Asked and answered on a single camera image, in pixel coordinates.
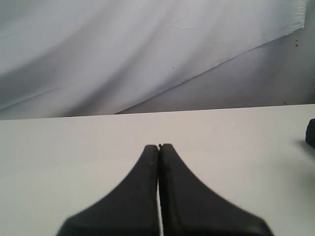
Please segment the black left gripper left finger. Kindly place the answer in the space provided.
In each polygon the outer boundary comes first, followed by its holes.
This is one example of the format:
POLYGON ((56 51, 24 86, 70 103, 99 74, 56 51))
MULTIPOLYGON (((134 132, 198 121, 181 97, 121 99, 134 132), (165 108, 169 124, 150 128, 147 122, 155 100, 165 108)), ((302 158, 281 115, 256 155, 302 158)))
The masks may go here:
POLYGON ((146 145, 104 198, 65 220, 59 236, 158 236, 158 147, 146 145))

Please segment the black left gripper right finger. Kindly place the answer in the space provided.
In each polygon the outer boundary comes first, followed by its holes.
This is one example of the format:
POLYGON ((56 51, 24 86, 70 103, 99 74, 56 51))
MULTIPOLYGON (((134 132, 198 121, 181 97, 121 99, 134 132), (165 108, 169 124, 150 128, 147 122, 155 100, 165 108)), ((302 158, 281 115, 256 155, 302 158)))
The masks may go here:
POLYGON ((171 144, 159 149, 159 198, 165 236, 271 236, 266 222, 200 181, 171 144))

